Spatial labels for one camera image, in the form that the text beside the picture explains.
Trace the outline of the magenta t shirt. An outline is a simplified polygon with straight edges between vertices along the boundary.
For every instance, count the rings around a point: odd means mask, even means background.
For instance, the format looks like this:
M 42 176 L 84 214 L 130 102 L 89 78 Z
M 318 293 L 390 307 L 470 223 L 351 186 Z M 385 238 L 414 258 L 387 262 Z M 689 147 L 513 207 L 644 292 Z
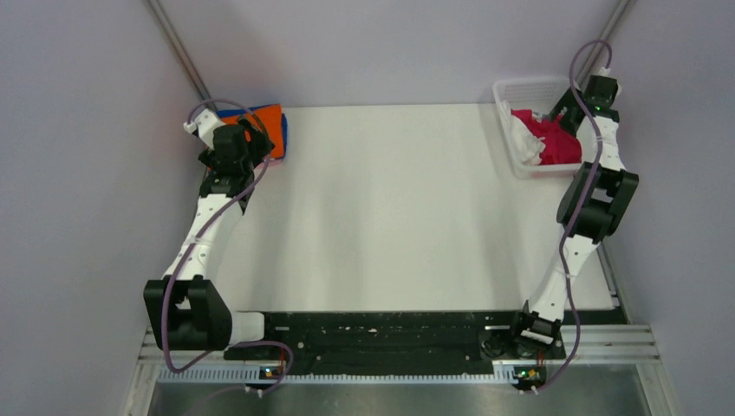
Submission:
M 542 115 L 539 127 L 532 132 L 545 138 L 540 166 L 576 164 L 582 161 L 582 148 L 576 137 L 563 131 L 557 121 L 549 121 Z

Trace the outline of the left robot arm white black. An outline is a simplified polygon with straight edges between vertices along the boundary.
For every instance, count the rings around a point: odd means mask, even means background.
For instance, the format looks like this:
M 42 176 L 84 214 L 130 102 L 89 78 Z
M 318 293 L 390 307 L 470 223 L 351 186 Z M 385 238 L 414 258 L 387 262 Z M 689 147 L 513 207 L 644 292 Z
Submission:
M 204 109 L 183 124 L 202 140 L 206 167 L 192 225 L 173 263 L 146 283 L 143 297 L 157 345 L 172 351 L 220 351 L 244 342 L 257 358 L 273 355 L 275 331 L 261 312 L 234 311 L 214 280 L 232 232 L 244 216 L 257 168 L 285 154 L 278 105 L 215 113 Z

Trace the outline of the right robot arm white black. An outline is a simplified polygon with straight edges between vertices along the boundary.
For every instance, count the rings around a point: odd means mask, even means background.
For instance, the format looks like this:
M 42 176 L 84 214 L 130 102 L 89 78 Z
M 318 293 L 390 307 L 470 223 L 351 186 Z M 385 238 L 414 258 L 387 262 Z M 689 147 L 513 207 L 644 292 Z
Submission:
M 562 346 L 565 311 L 579 316 L 573 284 L 602 240 L 615 233 L 638 187 L 638 175 L 627 170 L 620 156 L 620 115 L 613 108 L 619 89 L 616 79 L 592 75 L 584 90 L 569 88 L 551 112 L 562 116 L 566 132 L 589 140 L 594 152 L 582 162 L 557 209 L 563 234 L 556 256 L 511 325 L 508 344 L 522 359 L 549 357 Z

